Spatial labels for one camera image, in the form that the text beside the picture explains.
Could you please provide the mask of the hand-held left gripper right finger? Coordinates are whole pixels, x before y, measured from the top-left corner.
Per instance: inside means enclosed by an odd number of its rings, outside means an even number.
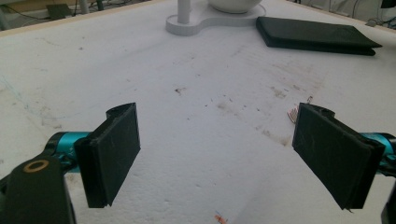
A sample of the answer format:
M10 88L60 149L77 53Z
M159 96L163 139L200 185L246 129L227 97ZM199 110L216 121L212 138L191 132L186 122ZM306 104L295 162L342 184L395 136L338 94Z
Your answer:
M327 108L299 104L294 150L342 209L361 209L377 174L396 177L396 136L358 133Z

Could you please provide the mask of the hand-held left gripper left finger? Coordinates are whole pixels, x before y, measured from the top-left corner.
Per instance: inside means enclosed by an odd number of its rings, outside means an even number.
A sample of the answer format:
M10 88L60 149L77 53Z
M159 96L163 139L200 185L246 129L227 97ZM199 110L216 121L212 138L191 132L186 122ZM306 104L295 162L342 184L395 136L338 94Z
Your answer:
M136 104L118 105L92 132L59 132L44 147L66 173L79 173L90 208L113 204L140 151Z

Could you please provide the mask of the small pink hair clip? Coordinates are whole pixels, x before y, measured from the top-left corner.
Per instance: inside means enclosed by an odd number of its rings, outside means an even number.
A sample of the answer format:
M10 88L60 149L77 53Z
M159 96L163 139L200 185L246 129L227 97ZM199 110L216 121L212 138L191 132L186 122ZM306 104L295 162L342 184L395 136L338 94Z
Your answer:
M309 96L309 97L307 98L307 100L306 100L306 103L307 103L307 104L310 104L310 103L312 102L312 100L313 100L313 97L312 97L312 96ZM296 123L296 120L297 120L297 117L298 117L298 112L299 112L299 106L295 106L294 108L292 108L292 109L290 109L290 110L288 111L288 117L289 117L290 121L291 121L293 124Z

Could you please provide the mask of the folded dark cloth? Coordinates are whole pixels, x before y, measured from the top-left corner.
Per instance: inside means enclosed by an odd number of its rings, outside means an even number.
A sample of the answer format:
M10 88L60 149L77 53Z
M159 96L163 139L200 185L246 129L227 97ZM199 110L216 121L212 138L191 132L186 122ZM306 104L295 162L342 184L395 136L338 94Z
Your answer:
M374 56L381 45L351 25L259 17L256 28L267 47Z

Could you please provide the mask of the dark flat device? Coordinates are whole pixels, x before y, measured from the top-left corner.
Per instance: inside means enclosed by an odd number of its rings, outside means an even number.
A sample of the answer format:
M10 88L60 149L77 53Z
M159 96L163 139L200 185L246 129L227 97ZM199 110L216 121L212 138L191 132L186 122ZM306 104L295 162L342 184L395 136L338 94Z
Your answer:
M71 9L67 4L46 5L49 17L53 20L62 20L72 16Z

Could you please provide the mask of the white bowl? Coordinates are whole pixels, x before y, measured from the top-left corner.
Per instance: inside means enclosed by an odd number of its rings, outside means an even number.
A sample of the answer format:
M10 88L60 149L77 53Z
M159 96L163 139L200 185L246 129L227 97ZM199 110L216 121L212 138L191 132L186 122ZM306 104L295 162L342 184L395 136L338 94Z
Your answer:
M226 13L246 13L262 0L207 0L213 8Z

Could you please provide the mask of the white stand with post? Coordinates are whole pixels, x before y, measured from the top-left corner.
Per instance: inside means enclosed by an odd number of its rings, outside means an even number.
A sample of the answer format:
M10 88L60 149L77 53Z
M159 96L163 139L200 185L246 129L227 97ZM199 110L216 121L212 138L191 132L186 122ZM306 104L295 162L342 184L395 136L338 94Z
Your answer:
M212 26L252 26L265 14L262 2L246 13L226 13L210 6L207 0L177 0L177 14L166 19L165 30L173 35L192 36Z

